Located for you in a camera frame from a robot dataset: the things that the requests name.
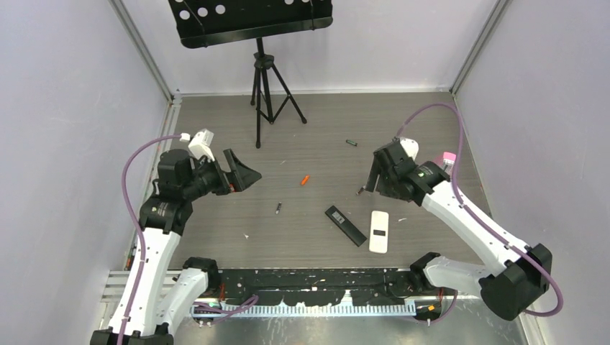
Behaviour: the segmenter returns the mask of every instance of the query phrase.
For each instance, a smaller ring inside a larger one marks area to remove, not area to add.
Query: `white connector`
[[[190,142],[191,135],[189,133],[181,133],[180,134],[180,142]]]
[[[415,157],[417,157],[417,153],[419,152],[419,145],[413,139],[400,137],[399,138],[402,149],[405,151],[406,155],[411,157],[413,161],[415,161]]]
[[[188,144],[188,150],[197,159],[200,160],[202,157],[208,157],[210,162],[214,161],[214,155],[211,153],[209,145],[211,140],[214,138],[214,133],[208,129],[202,129],[197,132],[191,142]]]

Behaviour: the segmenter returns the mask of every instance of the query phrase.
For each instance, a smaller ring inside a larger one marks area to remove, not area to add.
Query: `wood grain floor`
[[[480,262],[457,235],[432,214],[364,192],[373,151],[391,141],[402,121],[420,106],[451,102],[448,93],[318,94],[295,96],[308,119],[302,124],[292,105],[270,125],[263,122],[262,147],[255,148],[255,111],[249,96],[185,98],[176,132],[208,128],[212,149],[228,170],[222,150],[232,148],[263,179],[243,193],[208,195],[194,203],[171,267],[191,256],[209,257],[220,267],[408,267],[433,251]],[[273,96],[274,108],[282,96]],[[444,108],[424,112],[406,130],[419,143],[417,162],[454,152],[458,124]],[[353,147],[346,139],[358,143]],[[174,142],[173,147],[184,147]],[[487,211],[470,150],[458,179],[468,197]],[[300,186],[305,175],[309,182]],[[281,212],[276,215],[278,202]],[[356,247],[325,215],[335,205],[367,237],[370,212],[390,214],[387,254]]]

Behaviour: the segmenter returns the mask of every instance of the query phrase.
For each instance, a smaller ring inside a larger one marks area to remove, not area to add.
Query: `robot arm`
[[[455,198],[450,178],[433,162],[417,165],[417,145],[400,138],[376,150],[365,189],[383,196],[413,201],[444,221],[481,258],[483,265],[456,262],[428,253],[411,265],[410,279],[416,291],[446,287],[481,297],[505,320],[515,319],[549,283],[510,248],[489,234]],[[511,246],[521,249],[550,272],[552,255],[538,244],[534,248],[499,226],[458,190],[464,205],[487,223]]]
[[[117,343],[125,308],[137,280],[139,283],[123,333],[123,344],[173,344],[173,335],[195,299],[218,288],[220,276],[216,262],[192,257],[184,263],[176,284],[159,301],[170,259],[186,221],[193,213],[191,203],[208,193],[223,196],[244,191],[261,179],[260,173],[243,165],[231,149],[224,151],[231,171],[223,171],[209,149],[213,136],[207,129],[193,138],[183,134],[181,141],[189,142],[191,154],[183,149],[172,149],[160,156],[159,178],[154,182],[156,192],[140,208],[145,248],[138,242],[136,258],[145,251],[144,268],[141,272],[130,271],[109,328],[94,331],[91,345]]]

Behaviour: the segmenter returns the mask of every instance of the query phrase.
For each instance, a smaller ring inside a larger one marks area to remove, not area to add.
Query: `black music stand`
[[[256,148],[260,148],[260,118],[263,117],[273,124],[288,100],[294,105],[301,121],[307,123],[276,67],[275,58],[265,54],[262,37],[328,27],[332,23],[331,0],[168,1],[181,43],[187,48],[256,39],[255,73],[250,101],[251,105],[256,104]],[[286,98],[275,114],[267,76],[267,70],[270,69],[273,69],[286,92]],[[266,114],[260,110],[261,98],[267,108]]]

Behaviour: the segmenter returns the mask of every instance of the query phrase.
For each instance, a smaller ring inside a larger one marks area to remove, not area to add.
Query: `metal frame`
[[[483,49],[483,47],[485,47],[485,44],[489,40],[489,37],[491,37],[491,35],[493,34],[493,31],[495,30],[497,24],[500,22],[502,15],[504,14],[504,12],[506,11],[506,8],[508,7],[508,5],[511,2],[512,2],[512,0],[497,0],[496,1],[496,5],[491,10],[489,17],[487,18],[487,21],[485,22],[485,25],[483,25],[483,30],[477,37],[475,44],[473,45],[472,49],[468,53],[468,57],[466,58],[464,65],[462,65],[462,68],[460,69],[460,72],[457,74],[457,77],[456,77],[455,81],[453,82],[453,85],[449,89],[449,92],[451,92],[452,95],[455,95],[460,90],[460,87],[462,86],[462,84],[464,83],[464,80],[468,76],[470,69],[472,69],[474,62],[476,61],[477,57],[481,53],[481,50]]]
[[[117,17],[119,18],[120,22],[123,24],[125,31],[129,35],[129,38],[131,38],[138,53],[144,60],[144,64],[150,71],[150,74],[152,74],[153,78],[157,82],[159,89],[161,90],[161,92],[163,92],[165,98],[168,101],[171,101],[172,92],[170,91],[168,84],[165,82],[163,75],[161,75],[161,71],[155,63],[155,59],[153,59],[153,56],[150,54],[150,51],[146,47],[146,43],[144,42],[142,35],[135,26],[132,17],[129,15],[125,4],[123,4],[122,0],[108,0],[108,2],[112,6],[114,12],[117,14]]]

